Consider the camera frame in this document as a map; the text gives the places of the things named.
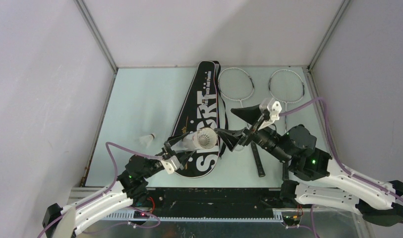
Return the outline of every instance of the red wire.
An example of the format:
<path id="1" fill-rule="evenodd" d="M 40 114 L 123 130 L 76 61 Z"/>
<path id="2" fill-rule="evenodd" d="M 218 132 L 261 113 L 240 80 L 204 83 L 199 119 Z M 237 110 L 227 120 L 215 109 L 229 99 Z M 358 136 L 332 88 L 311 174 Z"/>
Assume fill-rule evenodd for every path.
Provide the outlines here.
<path id="1" fill-rule="evenodd" d="M 152 201 L 153 207 L 152 207 L 152 210 L 150 212 L 153 213 L 153 211 L 155 210 L 155 201 L 153 200 L 152 197 L 148 197 L 147 200 Z"/>
<path id="2" fill-rule="evenodd" d="M 302 211 L 302 213 L 300 214 L 300 216 L 303 216 L 303 208 L 302 208 L 301 205 L 299 205 L 299 207 L 300 207 L 300 210 Z"/>

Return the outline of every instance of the metal profile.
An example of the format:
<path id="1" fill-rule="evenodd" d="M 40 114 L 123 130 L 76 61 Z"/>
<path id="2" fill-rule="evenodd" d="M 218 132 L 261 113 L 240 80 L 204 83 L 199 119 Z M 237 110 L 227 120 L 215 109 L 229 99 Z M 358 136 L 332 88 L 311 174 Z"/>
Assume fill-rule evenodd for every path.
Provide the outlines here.
<path id="1" fill-rule="evenodd" d="M 315 64 L 317 63 L 319 57 L 321 56 L 323 49 L 325 48 L 325 46 L 328 43 L 331 36 L 333 35 L 337 25 L 339 24 L 341 18 L 344 16 L 351 1 L 352 0 L 343 0 L 342 4 L 340 5 L 339 9 L 337 10 L 336 15 L 334 16 L 333 21 L 331 22 L 330 26 L 328 27 L 327 32 L 324 35 L 324 38 L 322 39 L 319 47 L 317 48 L 314 56 L 312 57 L 311 63 L 309 64 L 310 69 L 313 69 L 315 67 Z"/>
<path id="2" fill-rule="evenodd" d="M 108 102 L 109 102 L 109 100 L 111 98 L 111 93 L 112 93 L 112 89 L 114 87 L 115 79 L 116 79 L 116 73 L 113 74 L 111 84 L 110 84 L 109 89 L 108 89 L 108 94 L 107 94 L 107 97 L 105 99 L 104 108 L 102 109 L 101 118 L 99 119 L 99 123 L 98 123 L 98 130 L 96 131 L 95 137 L 93 138 L 93 144 L 92 144 L 92 148 L 91 148 L 91 151 L 90 151 L 89 158 L 88 158 L 87 163 L 86 163 L 84 175 L 83 175 L 83 177 L 82 177 L 82 179 L 80 181 L 80 184 L 79 184 L 81 187 L 85 186 L 85 184 L 86 184 L 87 176 L 88 176 L 89 170 L 90 170 L 90 164 L 92 163 L 92 158 L 93 158 L 93 154 L 95 153 L 96 143 L 98 142 L 99 134 L 101 133 L 102 123 L 104 122 L 105 113 L 106 113 L 107 108 L 108 108 Z"/>
<path id="3" fill-rule="evenodd" d="M 317 89 L 317 86 L 311 75 L 311 72 L 306 67 L 303 67 L 302 69 L 303 69 L 303 74 L 305 75 L 306 83 L 308 85 L 307 88 L 309 90 L 309 94 L 311 95 L 311 98 L 319 97 L 318 89 Z M 314 106 L 315 114 L 318 116 L 318 122 L 320 125 L 321 134 L 323 136 L 327 136 L 327 133 L 325 132 L 323 108 L 320 103 L 314 103 L 313 106 Z M 324 142 L 325 142 L 325 148 L 327 149 L 327 151 L 330 151 L 330 146 L 328 145 L 327 140 L 324 140 Z"/>
<path id="4" fill-rule="evenodd" d="M 101 190 L 102 187 L 73 187 L 70 191 L 67 204 L 77 202 L 85 197 L 94 195 L 95 192 Z"/>
<path id="5" fill-rule="evenodd" d="M 89 27 L 93 37 L 95 38 L 96 42 L 99 45 L 102 53 L 104 54 L 105 58 L 107 59 L 108 63 L 111 66 L 111 69 L 114 73 L 118 72 L 118 66 L 115 64 L 114 58 L 111 55 L 111 52 L 108 49 L 107 44 L 105 43 L 104 38 L 101 35 L 98 27 L 96 26 L 95 21 L 93 20 L 92 15 L 89 12 L 87 5 L 85 4 L 84 0 L 74 0 L 76 2 L 77 8 L 79 9 L 80 13 L 82 14 L 84 20 L 86 21 L 87 26 Z"/>
<path id="6" fill-rule="evenodd" d="M 281 212 L 273 211 L 270 218 L 208 218 L 208 217 L 159 217 L 162 222 L 283 222 Z M 145 218 L 134 218 L 134 210 L 118 210 L 106 217 L 103 221 L 146 221 Z"/>

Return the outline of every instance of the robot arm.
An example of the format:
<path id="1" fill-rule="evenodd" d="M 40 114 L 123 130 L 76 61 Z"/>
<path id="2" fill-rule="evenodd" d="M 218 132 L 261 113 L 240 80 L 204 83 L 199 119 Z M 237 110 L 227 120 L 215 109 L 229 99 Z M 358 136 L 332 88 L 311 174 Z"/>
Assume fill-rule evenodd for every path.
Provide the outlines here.
<path id="1" fill-rule="evenodd" d="M 315 187 L 285 180 L 282 184 L 280 199 L 285 204 L 316 204 L 334 207 L 363 216 L 363 219 L 384 227 L 403 221 L 403 206 L 396 203 L 387 210 L 371 207 L 359 197 L 339 188 Z"/>
<path id="2" fill-rule="evenodd" d="M 308 187 L 305 189 L 304 185 L 299 184 L 297 185 L 299 189 L 291 190 L 297 203 L 327 205 L 356 214 L 363 214 L 364 211 L 380 211 L 379 214 L 386 214 L 387 212 L 383 211 L 390 210 L 392 215 L 397 217 L 394 219 L 396 223 L 403 220 L 403 207 L 395 203 L 394 196 L 352 175 L 359 175 L 399 196 L 403 195 L 402 182 L 381 182 L 350 168 L 347 169 L 352 174 L 348 175 L 330 154 L 315 148 L 316 137 L 311 135 L 303 125 L 295 126 L 284 135 L 279 135 L 267 125 L 279 119 L 280 110 L 279 102 L 274 99 L 265 99 L 260 105 L 250 108 L 232 109 L 232 113 L 251 124 L 251 127 L 238 131 L 217 128 L 215 131 L 230 150 L 233 150 L 237 144 L 246 146 L 253 141 L 280 162 L 290 162 L 289 171 L 299 179 L 316 180 L 340 189 L 314 188 L 313 190 L 316 191 L 310 194 Z M 346 192 L 351 195 L 351 199 L 347 197 L 345 200 L 344 195 L 341 197 Z M 363 212 L 357 208 L 360 204 L 364 204 Z"/>
<path id="3" fill-rule="evenodd" d="M 217 137 L 216 139 L 212 138 L 213 146 L 216 141 Z M 177 153 L 174 149 L 181 150 L 182 153 Z M 141 156 L 132 156 L 128 164 L 125 165 L 125 171 L 117 177 L 116 182 L 109 191 L 106 191 L 108 187 L 104 187 L 92 195 L 62 208 L 58 204 L 51 205 L 45 214 L 42 223 L 43 227 L 45 228 L 52 221 L 65 214 L 71 207 L 75 207 L 75 230 L 72 234 L 72 237 L 75 237 L 93 223 L 116 210 L 128 206 L 141 206 L 147 201 L 148 191 L 146 186 L 148 182 L 146 179 L 162 170 L 172 174 L 177 169 L 182 168 L 182 164 L 185 164 L 197 149 L 207 148 L 203 148 L 197 142 L 196 131 L 171 137 L 165 142 L 162 153 L 158 154 L 162 156 L 163 159 L 161 160 L 149 160 Z M 57 223 L 46 230 L 47 237 L 53 236 L 56 227 Z"/>

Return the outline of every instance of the shuttlecock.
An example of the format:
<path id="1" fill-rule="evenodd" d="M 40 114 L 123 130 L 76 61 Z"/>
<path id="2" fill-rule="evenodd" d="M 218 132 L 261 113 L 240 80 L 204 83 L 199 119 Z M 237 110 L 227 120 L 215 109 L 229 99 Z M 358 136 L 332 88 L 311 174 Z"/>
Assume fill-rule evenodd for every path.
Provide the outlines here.
<path id="1" fill-rule="evenodd" d="M 182 140 L 182 143 L 189 151 L 211 149 L 217 143 L 217 135 L 213 129 L 205 127 L 188 134 Z"/>
<path id="2" fill-rule="evenodd" d="M 150 146 L 150 144 L 152 143 L 153 139 L 156 137 L 155 133 L 151 133 L 148 135 L 143 135 L 140 136 L 138 138 L 138 140 L 140 141 L 140 144 L 145 146 L 146 148 Z"/>

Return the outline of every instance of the light blue surface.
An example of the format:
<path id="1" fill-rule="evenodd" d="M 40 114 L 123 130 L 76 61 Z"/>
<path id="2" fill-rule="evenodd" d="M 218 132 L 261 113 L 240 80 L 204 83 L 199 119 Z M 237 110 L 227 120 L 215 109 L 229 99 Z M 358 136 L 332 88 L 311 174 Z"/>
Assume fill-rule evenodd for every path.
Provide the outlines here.
<path id="1" fill-rule="evenodd" d="M 255 92 L 244 101 L 244 106 L 254 106 L 270 97 L 268 81 L 273 72 L 287 68 L 295 71 L 307 86 L 301 67 L 244 67 L 251 75 Z M 173 125 L 185 99 L 196 68 L 127 68 L 120 69 L 95 148 L 86 186 L 104 186 L 112 182 L 114 169 L 105 147 L 110 141 L 131 150 L 154 155 L 160 152 L 163 142 L 170 136 Z M 239 102 L 224 99 L 229 117 L 229 129 L 242 129 L 245 122 L 231 114 L 231 108 L 239 108 Z M 301 102 L 288 105 L 293 109 L 311 100 L 309 90 Z M 313 106 L 288 117 L 288 128 L 303 124 L 317 137 L 317 147 L 325 149 L 317 116 Z M 279 133 L 284 132 L 284 120 L 276 122 Z M 155 133 L 149 148 L 143 148 L 138 137 Z M 273 156 L 259 148 L 266 176 L 257 175 L 251 148 L 242 151 L 226 151 L 211 173 L 202 178 L 184 178 L 162 171 L 149 178 L 152 187 L 280 187 L 282 165 Z M 118 172 L 124 170 L 130 154 L 112 148 Z"/>

